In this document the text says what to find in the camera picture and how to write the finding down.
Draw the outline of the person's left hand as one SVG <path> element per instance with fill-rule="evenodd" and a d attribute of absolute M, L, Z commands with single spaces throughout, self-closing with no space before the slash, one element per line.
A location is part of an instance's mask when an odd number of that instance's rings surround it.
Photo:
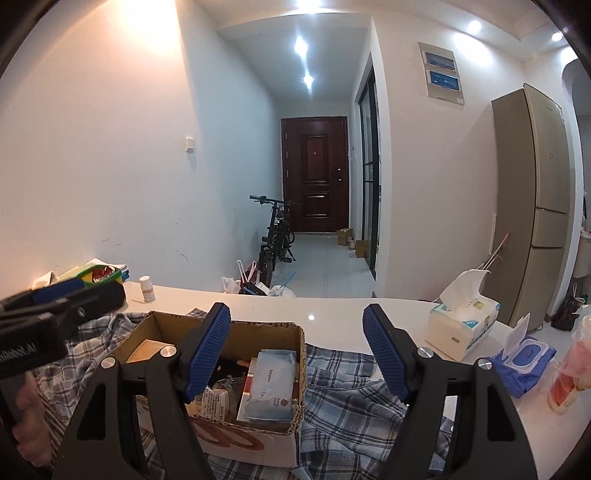
<path fill-rule="evenodd" d="M 51 461 L 49 430 L 38 387 L 31 372 L 26 372 L 24 383 L 16 393 L 15 404 L 21 420 L 13 428 L 17 450 L 35 467 L 48 466 Z"/>

